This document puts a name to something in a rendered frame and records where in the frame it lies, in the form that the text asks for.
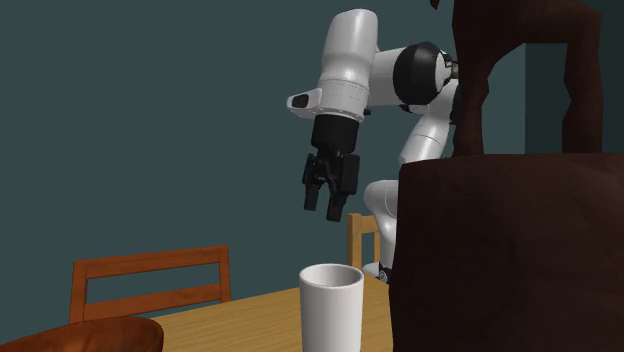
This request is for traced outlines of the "white cup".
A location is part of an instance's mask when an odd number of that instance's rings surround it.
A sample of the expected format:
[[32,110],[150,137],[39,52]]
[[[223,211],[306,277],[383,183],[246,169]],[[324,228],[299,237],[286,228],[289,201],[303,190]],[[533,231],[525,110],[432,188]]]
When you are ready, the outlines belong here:
[[299,273],[303,352],[361,352],[364,274],[343,264]]

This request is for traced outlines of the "light wooden chair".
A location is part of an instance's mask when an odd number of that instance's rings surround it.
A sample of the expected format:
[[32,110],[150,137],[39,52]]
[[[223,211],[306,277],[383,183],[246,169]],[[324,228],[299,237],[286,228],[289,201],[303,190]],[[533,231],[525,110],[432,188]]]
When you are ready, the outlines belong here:
[[373,215],[349,213],[346,234],[347,264],[349,266],[362,268],[362,236],[364,234],[374,235],[374,261],[380,261],[380,231]]

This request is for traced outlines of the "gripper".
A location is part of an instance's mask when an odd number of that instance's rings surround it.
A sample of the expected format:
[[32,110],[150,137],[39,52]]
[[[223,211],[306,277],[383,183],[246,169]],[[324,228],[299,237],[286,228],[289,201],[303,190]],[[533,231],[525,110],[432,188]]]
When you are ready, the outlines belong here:
[[[353,153],[360,123],[349,117],[335,114],[320,114],[314,119],[311,145],[321,150],[332,150],[343,154],[332,157],[327,166],[327,181],[330,199],[326,219],[339,222],[347,198],[358,188],[360,157]],[[304,209],[315,211],[321,186],[326,182],[324,162],[309,154],[302,176],[305,186]]]

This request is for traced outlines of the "light wooden table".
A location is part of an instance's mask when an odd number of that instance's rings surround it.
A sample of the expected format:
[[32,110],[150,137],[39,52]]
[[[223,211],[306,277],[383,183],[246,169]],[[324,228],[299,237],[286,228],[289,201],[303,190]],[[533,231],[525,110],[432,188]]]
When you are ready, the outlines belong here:
[[[302,352],[297,288],[154,319],[163,352]],[[388,286],[364,277],[362,352],[392,352]]]

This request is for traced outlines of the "dark brown sculpture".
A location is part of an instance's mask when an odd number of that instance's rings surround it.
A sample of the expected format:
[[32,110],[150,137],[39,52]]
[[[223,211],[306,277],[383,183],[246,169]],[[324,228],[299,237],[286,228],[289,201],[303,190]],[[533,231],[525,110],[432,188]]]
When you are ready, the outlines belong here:
[[[393,352],[624,352],[624,154],[602,149],[601,15],[580,0],[455,0],[463,106],[448,159],[400,171]],[[567,47],[558,154],[487,155],[495,64]]]

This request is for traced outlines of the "brown round bowl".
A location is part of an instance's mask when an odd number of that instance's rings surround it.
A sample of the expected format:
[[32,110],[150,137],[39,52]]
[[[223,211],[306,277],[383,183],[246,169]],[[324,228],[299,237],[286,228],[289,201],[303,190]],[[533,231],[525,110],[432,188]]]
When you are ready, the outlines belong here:
[[0,352],[162,352],[164,332],[155,321],[139,317],[84,321],[26,336]]

